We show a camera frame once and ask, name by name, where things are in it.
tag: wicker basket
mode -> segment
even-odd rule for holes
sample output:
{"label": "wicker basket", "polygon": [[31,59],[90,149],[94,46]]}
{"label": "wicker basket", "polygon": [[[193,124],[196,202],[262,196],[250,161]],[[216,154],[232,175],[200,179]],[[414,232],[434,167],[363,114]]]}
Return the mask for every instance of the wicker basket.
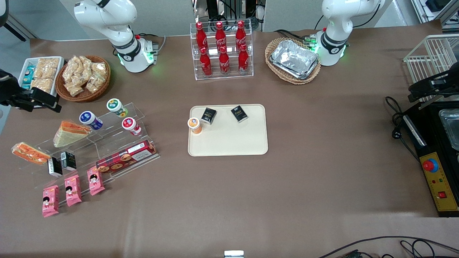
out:
{"label": "wicker basket", "polygon": [[67,67],[67,64],[65,64],[62,69],[59,71],[57,78],[56,78],[56,91],[61,96],[61,98],[68,100],[68,101],[73,101],[73,102],[89,102],[93,101],[96,98],[100,97],[108,88],[108,84],[110,82],[110,66],[108,65],[107,61],[105,59],[98,57],[98,56],[86,56],[91,62],[94,63],[104,63],[105,67],[107,68],[107,74],[105,78],[105,82],[102,85],[100,89],[98,89],[96,92],[91,93],[89,90],[86,89],[86,87],[83,87],[84,91],[79,93],[78,95],[72,97],[70,93],[67,91],[67,89],[64,87],[65,81],[64,78],[62,77],[62,73],[64,73],[65,68]]}
{"label": "wicker basket", "polygon": [[[306,80],[300,80],[300,79],[295,78],[293,75],[291,75],[291,74],[287,73],[286,71],[280,69],[279,67],[277,67],[274,64],[272,64],[271,61],[269,61],[269,56],[274,52],[274,50],[277,48],[279,43],[281,41],[283,41],[283,40],[288,40],[288,39],[289,38],[278,38],[278,39],[275,39],[275,40],[271,41],[271,43],[268,44],[268,46],[266,47],[266,49],[264,51],[264,57],[265,57],[266,64],[282,80],[284,80],[286,82],[289,82],[291,84],[296,84],[296,85],[306,84],[306,83],[312,81],[314,79],[314,77],[316,77],[317,74],[319,73],[319,71],[320,71],[320,61],[319,61],[317,66],[314,68],[314,70],[311,72],[311,74],[308,76],[308,78]],[[290,40],[293,40],[293,42],[297,43],[299,46],[306,48],[306,45],[301,43],[300,41],[298,41],[296,39],[290,39]]]}

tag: brown tabletop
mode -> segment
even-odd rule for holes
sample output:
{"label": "brown tabletop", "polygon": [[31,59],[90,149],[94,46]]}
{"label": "brown tabletop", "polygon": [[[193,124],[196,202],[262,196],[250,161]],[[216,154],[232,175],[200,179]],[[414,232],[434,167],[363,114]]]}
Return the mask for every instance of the brown tabletop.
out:
{"label": "brown tabletop", "polygon": [[[408,106],[402,58],[425,36],[439,33],[439,22],[356,29],[338,64],[322,67],[302,86],[280,80],[265,64],[264,49],[276,33],[254,34],[253,78],[205,81],[194,79],[187,36],[167,38],[158,64],[139,74],[120,65],[108,40],[32,40],[32,56],[107,59],[111,87],[91,103],[61,100],[59,114],[11,111],[1,135],[0,255],[202,258],[244,250],[248,258],[314,258],[381,235],[457,247],[459,219],[437,218],[421,168],[391,138],[392,112],[383,105],[391,95]],[[50,139],[61,120],[76,120],[84,110],[106,113],[112,97],[143,111],[161,158],[44,219],[42,191],[18,169],[24,161],[11,146]],[[266,108],[267,154],[187,153],[190,108],[251,103]],[[356,248],[402,255],[397,240]]]}

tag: foil container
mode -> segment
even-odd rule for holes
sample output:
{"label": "foil container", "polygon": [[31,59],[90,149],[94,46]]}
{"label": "foil container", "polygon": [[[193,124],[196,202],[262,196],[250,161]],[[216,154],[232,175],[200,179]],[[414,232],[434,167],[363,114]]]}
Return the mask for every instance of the foil container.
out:
{"label": "foil container", "polygon": [[269,60],[295,78],[305,80],[319,63],[319,56],[311,50],[298,46],[292,40],[283,40]]}

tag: red emergency stop button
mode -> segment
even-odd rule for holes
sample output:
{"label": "red emergency stop button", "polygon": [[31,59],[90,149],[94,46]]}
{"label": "red emergency stop button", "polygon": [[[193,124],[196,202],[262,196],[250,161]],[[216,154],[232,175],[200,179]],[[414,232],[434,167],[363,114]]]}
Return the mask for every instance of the red emergency stop button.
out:
{"label": "red emergency stop button", "polygon": [[428,160],[424,161],[422,163],[422,167],[427,170],[427,171],[430,171],[432,173],[435,173],[438,171],[438,163],[435,159],[433,158],[429,158]]}

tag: red glass bottle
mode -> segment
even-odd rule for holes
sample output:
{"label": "red glass bottle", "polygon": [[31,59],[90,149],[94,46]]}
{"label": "red glass bottle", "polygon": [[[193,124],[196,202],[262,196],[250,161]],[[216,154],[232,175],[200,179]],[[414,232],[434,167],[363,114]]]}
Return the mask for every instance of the red glass bottle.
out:
{"label": "red glass bottle", "polygon": [[201,68],[202,68],[202,71],[204,72],[204,77],[209,78],[212,76],[212,67],[210,65],[210,58],[207,55],[205,48],[201,48],[199,51],[201,52],[201,57],[199,58],[199,61],[201,61]]}
{"label": "red glass bottle", "polygon": [[249,54],[247,54],[247,45],[241,45],[239,53],[239,73],[244,75],[249,71]]}
{"label": "red glass bottle", "polygon": [[246,44],[246,31],[244,30],[244,21],[237,22],[236,32],[236,52],[239,53],[241,45]]}
{"label": "red glass bottle", "polygon": [[196,23],[196,29],[196,43],[198,44],[199,51],[201,51],[201,48],[204,48],[207,52],[209,47],[207,45],[207,35],[204,30],[202,30],[202,22]]}
{"label": "red glass bottle", "polygon": [[228,76],[230,74],[230,57],[225,52],[221,53],[218,59],[220,61],[220,72],[222,76]]}
{"label": "red glass bottle", "polygon": [[217,42],[217,50],[221,53],[226,53],[226,34],[223,31],[223,23],[217,22],[217,32],[215,33],[215,41]]}

